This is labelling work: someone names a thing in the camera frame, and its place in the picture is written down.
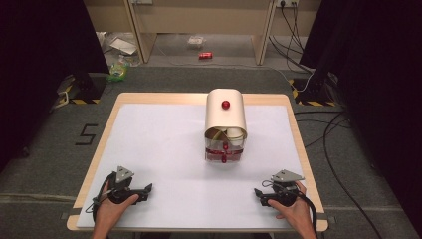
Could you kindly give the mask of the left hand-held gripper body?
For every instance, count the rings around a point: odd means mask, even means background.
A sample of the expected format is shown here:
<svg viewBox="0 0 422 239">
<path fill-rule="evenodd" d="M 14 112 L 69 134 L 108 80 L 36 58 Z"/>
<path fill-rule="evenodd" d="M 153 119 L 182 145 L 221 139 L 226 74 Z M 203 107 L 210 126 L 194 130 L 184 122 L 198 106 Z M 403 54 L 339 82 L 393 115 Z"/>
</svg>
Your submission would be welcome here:
<svg viewBox="0 0 422 239">
<path fill-rule="evenodd" d="M 138 195 L 138 192 L 129 188 L 133 176 L 134 173 L 123 166 L 110 174 L 106 195 L 112 203 L 122 204 L 132 195 Z"/>
</svg>

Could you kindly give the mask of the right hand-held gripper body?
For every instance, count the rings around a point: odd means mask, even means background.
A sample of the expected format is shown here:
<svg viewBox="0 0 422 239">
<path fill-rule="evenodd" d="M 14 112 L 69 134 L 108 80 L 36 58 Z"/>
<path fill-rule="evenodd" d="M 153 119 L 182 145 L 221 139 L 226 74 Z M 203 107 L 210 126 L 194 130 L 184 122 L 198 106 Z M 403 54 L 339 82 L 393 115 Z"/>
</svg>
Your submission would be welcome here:
<svg viewBox="0 0 422 239">
<path fill-rule="evenodd" d="M 273 193 L 270 195 L 270 198 L 284 206 L 292 206 L 300 192 L 297 181 L 304 179 L 299 174 L 282 169 L 271 177 Z"/>
</svg>

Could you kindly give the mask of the cream storage box red knob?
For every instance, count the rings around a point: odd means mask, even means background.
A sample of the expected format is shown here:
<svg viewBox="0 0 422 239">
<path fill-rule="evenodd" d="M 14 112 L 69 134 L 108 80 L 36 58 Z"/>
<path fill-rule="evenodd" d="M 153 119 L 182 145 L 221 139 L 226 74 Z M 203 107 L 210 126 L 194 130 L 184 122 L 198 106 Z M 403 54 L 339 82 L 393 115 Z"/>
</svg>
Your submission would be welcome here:
<svg viewBox="0 0 422 239">
<path fill-rule="evenodd" d="M 227 133 L 230 127 L 244 132 L 244 142 L 233 145 L 229 139 L 213 140 L 215 130 Z M 243 95 L 235 89 L 215 89 L 206 98 L 205 159 L 211 162 L 229 163 L 241 159 L 248 137 Z"/>
</svg>

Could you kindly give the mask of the person's right hand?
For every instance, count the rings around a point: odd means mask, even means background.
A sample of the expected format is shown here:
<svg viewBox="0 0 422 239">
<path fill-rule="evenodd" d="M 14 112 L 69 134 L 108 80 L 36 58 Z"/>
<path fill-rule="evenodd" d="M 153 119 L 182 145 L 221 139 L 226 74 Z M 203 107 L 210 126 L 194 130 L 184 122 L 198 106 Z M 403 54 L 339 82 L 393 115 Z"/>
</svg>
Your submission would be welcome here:
<svg viewBox="0 0 422 239">
<path fill-rule="evenodd" d="M 298 230 L 314 230 L 313 222 L 310 215 L 310 207 L 305 201 L 297 198 L 295 203 L 290 206 L 284 206 L 278 201 L 270 199 L 268 203 L 271 207 L 279 212 L 276 216 L 277 219 L 286 219 L 290 226 Z"/>
</svg>

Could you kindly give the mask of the person's left hand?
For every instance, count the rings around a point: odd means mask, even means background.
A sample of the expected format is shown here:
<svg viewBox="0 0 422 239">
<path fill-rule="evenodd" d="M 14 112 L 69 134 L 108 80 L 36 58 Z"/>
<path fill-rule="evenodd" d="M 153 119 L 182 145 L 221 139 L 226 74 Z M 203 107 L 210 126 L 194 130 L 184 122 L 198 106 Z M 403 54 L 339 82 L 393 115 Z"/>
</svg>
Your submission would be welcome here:
<svg viewBox="0 0 422 239">
<path fill-rule="evenodd" d="M 124 211 L 138 199 L 138 195 L 134 194 L 127 198 L 127 200 L 121 204 L 115 204 L 111 202 L 107 197 L 108 183 L 105 184 L 105 188 L 102 192 L 102 202 L 96 214 L 95 222 L 95 234 L 108 234 L 109 231 L 115 226 Z"/>
</svg>

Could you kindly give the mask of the white table mat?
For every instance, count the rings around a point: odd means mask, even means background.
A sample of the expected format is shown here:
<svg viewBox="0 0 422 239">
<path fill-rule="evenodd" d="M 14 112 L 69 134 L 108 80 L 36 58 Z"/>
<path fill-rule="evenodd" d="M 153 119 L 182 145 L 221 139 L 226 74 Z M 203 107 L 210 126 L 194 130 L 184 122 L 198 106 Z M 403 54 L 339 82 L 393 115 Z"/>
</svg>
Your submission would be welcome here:
<svg viewBox="0 0 422 239">
<path fill-rule="evenodd" d="M 282 169 L 302 173 L 283 106 L 247 106 L 247 141 L 237 162 L 205 158 L 205 109 L 190 105 L 128 104 L 120 108 L 84 205 L 119 166 L 134 174 L 131 188 L 152 187 L 147 201 L 129 207 L 124 229 L 281 231 L 276 210 L 256 196 Z"/>
</svg>

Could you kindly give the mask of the white cup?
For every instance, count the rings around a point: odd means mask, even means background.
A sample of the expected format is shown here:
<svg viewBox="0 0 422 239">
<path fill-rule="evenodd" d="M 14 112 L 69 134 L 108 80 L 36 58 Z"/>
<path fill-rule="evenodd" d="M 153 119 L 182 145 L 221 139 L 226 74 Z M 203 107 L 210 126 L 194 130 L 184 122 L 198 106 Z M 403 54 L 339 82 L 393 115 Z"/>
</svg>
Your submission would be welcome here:
<svg viewBox="0 0 422 239">
<path fill-rule="evenodd" d="M 228 128 L 226 135 L 233 145 L 241 145 L 244 142 L 244 132 L 238 127 Z"/>
</svg>

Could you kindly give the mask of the black stand base striped tape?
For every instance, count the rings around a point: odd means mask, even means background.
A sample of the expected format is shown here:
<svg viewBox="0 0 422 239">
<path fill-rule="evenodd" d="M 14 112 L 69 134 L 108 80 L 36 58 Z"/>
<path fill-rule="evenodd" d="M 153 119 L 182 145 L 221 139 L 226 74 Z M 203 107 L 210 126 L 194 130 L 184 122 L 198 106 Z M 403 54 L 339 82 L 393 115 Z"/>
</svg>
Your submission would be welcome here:
<svg viewBox="0 0 422 239">
<path fill-rule="evenodd" d="M 82 80 L 69 75 L 61 81 L 57 88 L 58 97 L 53 109 L 55 110 L 68 104 L 98 104 L 105 87 L 106 74 L 88 73 L 88 76 Z"/>
<path fill-rule="evenodd" d="M 295 103 L 302 106 L 334 107 L 335 100 L 325 80 L 314 80 L 313 77 L 294 78 L 289 80 Z"/>
</svg>

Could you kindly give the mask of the green-yellow plastic bag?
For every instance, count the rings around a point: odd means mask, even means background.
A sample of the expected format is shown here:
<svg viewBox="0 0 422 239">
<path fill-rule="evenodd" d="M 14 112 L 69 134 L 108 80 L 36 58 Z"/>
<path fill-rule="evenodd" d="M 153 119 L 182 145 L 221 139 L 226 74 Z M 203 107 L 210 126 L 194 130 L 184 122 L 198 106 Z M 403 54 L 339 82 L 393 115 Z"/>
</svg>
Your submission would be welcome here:
<svg viewBox="0 0 422 239">
<path fill-rule="evenodd" d="M 116 63 L 112 63 L 109 68 L 109 74 L 106 79 L 109 82 L 121 82 L 124 81 L 127 75 L 129 63 L 123 56 L 120 56 Z"/>
</svg>

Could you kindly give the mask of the black curtain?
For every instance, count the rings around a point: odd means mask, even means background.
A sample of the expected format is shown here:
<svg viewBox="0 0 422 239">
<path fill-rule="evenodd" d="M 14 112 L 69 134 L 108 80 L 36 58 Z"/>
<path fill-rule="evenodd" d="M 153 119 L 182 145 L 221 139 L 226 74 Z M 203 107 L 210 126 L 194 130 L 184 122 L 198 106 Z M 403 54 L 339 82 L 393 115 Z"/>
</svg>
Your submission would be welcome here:
<svg viewBox="0 0 422 239">
<path fill-rule="evenodd" d="M 422 0 L 321 0 L 301 62 L 336 74 L 372 160 L 422 236 Z"/>
<path fill-rule="evenodd" d="M 107 71 L 84 0 L 0 0 L 0 172 L 36 132 L 64 77 Z"/>
</svg>

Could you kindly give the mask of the clear plastic packet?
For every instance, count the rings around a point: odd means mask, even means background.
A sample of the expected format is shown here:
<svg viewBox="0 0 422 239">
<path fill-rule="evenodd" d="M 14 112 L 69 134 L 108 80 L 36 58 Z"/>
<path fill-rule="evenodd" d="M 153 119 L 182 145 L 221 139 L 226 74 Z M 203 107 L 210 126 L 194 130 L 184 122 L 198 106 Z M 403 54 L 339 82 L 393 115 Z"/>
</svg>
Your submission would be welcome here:
<svg viewBox="0 0 422 239">
<path fill-rule="evenodd" d="M 189 49 L 202 49 L 206 43 L 206 39 L 201 36 L 190 36 L 187 40 L 187 47 Z"/>
</svg>

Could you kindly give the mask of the beige wooden desk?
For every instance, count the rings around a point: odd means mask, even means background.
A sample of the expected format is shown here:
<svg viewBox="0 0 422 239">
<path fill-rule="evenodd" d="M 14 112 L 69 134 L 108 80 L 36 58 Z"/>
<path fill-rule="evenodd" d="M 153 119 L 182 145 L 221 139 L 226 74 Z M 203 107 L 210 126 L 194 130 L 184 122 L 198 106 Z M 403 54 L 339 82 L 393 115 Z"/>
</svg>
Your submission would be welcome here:
<svg viewBox="0 0 422 239">
<path fill-rule="evenodd" d="M 159 34 L 196 33 L 250 36 L 258 65 L 270 36 L 288 36 L 293 27 L 310 33 L 321 1 L 278 8 L 276 0 L 83 0 L 96 31 L 134 35 L 143 63 Z"/>
</svg>

